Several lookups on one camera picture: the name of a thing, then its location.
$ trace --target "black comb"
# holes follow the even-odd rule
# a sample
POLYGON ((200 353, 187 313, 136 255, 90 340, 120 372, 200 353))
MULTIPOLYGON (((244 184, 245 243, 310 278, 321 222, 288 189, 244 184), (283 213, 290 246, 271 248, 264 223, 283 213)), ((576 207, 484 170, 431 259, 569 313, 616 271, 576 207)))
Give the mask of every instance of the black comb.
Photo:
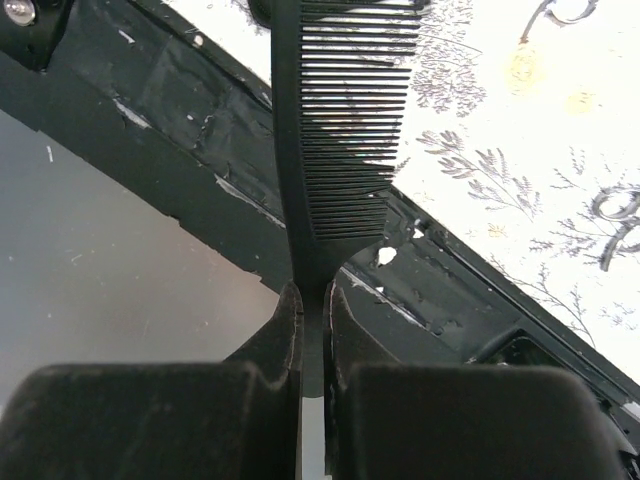
POLYGON ((349 258, 382 238, 410 78, 396 65, 415 52, 416 8, 406 0, 275 4, 276 161, 305 310, 307 397, 323 394, 327 285, 349 258))

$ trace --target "floral print surface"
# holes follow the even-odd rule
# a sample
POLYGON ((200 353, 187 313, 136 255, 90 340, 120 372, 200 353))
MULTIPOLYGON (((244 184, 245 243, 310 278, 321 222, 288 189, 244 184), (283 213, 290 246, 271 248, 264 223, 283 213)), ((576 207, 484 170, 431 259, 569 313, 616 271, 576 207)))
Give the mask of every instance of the floral print surface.
MULTIPOLYGON (((270 81, 245 0, 165 2, 270 81)), ((395 185, 640 382, 640 4, 562 2, 432 0, 395 185)))

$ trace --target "metal bolt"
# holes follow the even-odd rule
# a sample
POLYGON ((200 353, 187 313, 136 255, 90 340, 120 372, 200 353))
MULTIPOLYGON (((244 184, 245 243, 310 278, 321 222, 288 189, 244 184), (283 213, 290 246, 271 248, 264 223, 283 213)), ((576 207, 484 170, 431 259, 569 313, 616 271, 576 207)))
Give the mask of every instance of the metal bolt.
POLYGON ((20 27, 28 27, 36 19, 36 6, 31 0, 4 0, 4 11, 20 27))

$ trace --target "black bracket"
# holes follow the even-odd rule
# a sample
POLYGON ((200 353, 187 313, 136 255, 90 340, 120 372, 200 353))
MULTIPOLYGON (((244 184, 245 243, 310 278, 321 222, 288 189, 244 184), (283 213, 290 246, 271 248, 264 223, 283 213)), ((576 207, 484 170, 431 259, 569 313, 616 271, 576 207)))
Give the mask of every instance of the black bracket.
MULTIPOLYGON (((51 55, 62 39, 73 0, 22 0, 34 9, 29 23, 20 25, 10 17, 8 4, 0 9, 0 50, 29 70, 46 69, 51 55)), ((15 2, 19 8, 20 1, 15 2)))

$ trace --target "gray floor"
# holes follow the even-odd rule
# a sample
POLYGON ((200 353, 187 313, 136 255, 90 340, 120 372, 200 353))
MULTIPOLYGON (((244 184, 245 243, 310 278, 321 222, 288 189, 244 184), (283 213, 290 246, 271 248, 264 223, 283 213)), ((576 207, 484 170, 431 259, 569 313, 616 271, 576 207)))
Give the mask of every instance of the gray floor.
MULTIPOLYGON (((0 225, 0 407, 51 363, 222 360, 277 302, 258 277, 1 111, 0 225)), ((321 400, 305 401, 303 416, 305 478, 320 478, 321 400)))

